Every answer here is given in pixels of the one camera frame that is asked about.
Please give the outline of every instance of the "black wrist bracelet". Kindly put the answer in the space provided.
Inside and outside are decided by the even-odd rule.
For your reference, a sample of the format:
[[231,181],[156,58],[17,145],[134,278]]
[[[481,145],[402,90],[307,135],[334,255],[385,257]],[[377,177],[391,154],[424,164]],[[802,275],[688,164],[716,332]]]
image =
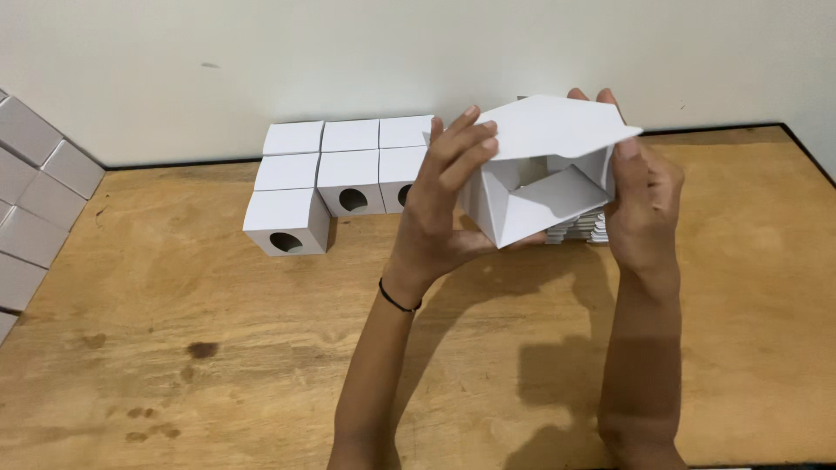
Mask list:
[[383,278],[380,278],[380,281],[377,283],[377,285],[378,287],[380,287],[380,293],[383,294],[383,298],[386,299],[390,304],[400,309],[401,312],[408,312],[410,314],[414,314],[418,311],[418,309],[421,308],[421,302],[424,301],[423,299],[418,301],[418,305],[414,309],[405,309],[401,307],[400,304],[392,300],[392,298],[386,293],[386,289],[383,289]]

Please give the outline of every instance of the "wooden table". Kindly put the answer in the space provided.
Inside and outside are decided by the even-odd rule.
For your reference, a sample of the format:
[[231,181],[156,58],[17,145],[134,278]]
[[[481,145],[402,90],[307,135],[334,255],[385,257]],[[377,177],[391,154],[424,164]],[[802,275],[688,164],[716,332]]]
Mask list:
[[[682,455],[836,461],[836,192],[778,127],[647,141],[687,177]],[[4,468],[324,468],[398,216],[334,219],[328,254],[269,258],[241,231],[256,170],[104,177],[0,349]],[[617,283],[586,243],[436,283],[402,467],[609,465],[594,417]]]

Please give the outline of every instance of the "circular hole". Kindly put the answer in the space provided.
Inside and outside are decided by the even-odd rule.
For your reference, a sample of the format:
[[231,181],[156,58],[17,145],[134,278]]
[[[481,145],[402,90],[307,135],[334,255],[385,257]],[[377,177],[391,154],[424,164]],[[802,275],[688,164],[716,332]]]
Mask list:
[[412,185],[406,185],[398,191],[398,202],[400,202],[401,206],[406,205],[406,195],[410,192],[410,188]]
[[302,251],[302,242],[290,233],[273,233],[270,235],[270,243],[285,253],[299,253]]
[[348,212],[360,213],[369,206],[369,201],[362,192],[350,187],[339,194],[339,205]]

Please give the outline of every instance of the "open paper box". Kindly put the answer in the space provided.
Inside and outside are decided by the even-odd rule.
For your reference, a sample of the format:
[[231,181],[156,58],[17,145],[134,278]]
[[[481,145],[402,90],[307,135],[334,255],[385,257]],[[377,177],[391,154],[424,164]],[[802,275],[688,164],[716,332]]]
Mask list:
[[499,248],[611,201],[613,146],[642,131],[614,105],[543,95],[487,111],[477,124],[488,120],[497,122],[499,153],[459,203]]

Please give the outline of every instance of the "hand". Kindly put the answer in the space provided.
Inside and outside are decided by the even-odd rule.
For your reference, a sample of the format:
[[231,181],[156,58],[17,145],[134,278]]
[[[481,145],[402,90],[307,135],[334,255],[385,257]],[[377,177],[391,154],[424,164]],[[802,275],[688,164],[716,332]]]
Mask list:
[[[432,119],[430,148],[410,188],[395,248],[383,275],[386,292],[408,309],[416,306],[442,275],[480,255],[497,251],[484,233],[453,229],[459,190],[499,150],[494,137],[497,123],[473,125],[479,114],[479,108],[471,106],[447,130],[440,118]],[[545,232],[541,232],[509,248],[544,242]]]
[[[568,97],[587,99],[579,89],[572,89]],[[596,100],[618,106],[609,89],[602,90]],[[633,137],[616,144],[613,176],[617,196],[604,206],[604,214],[615,261],[640,278],[678,272],[675,232],[685,182],[682,169],[642,148]]]

